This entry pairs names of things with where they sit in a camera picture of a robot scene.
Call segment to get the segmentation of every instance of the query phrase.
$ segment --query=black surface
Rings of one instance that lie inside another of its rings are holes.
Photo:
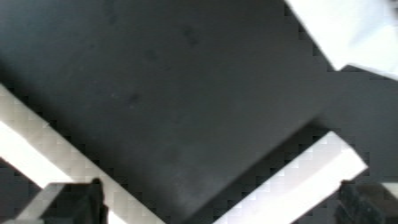
[[[282,1],[5,0],[0,21],[0,81],[166,223],[321,111],[392,152],[396,83],[330,72]]]
[[[398,200],[380,183],[355,185],[342,182],[337,195],[353,223],[398,222]]]
[[[38,187],[0,158],[0,223],[15,217]]]
[[[99,179],[88,184],[65,184],[38,219],[46,224],[106,224],[106,217]]]

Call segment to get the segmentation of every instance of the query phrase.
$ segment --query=white strip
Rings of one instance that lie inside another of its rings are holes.
[[[364,171],[349,145],[330,132],[257,187],[214,224],[289,224]]]
[[[33,200],[28,203],[26,208],[23,209],[21,214],[17,215],[17,218],[15,218],[17,220],[38,219],[63,187],[65,187],[65,184],[51,184],[46,187],[46,190],[38,192],[38,194],[33,197]]]
[[[387,183],[381,183],[381,186],[385,187],[389,193],[392,194],[396,200],[398,200],[398,183],[396,182],[387,182]]]
[[[163,223],[1,86],[0,157],[40,188],[101,179],[110,224]]]
[[[398,80],[390,0],[285,0],[335,70],[349,64]]]

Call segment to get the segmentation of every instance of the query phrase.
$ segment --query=white surface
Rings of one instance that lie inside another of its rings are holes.
[[[398,79],[398,22],[389,0],[285,0],[335,70]]]
[[[214,224],[289,224],[364,169],[349,145],[330,132]]]
[[[40,188],[101,179],[110,224],[163,223],[1,86],[0,157]]]

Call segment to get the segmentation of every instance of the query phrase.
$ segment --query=black panel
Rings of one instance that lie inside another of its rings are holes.
[[[38,187],[0,158],[0,223],[15,217]]]

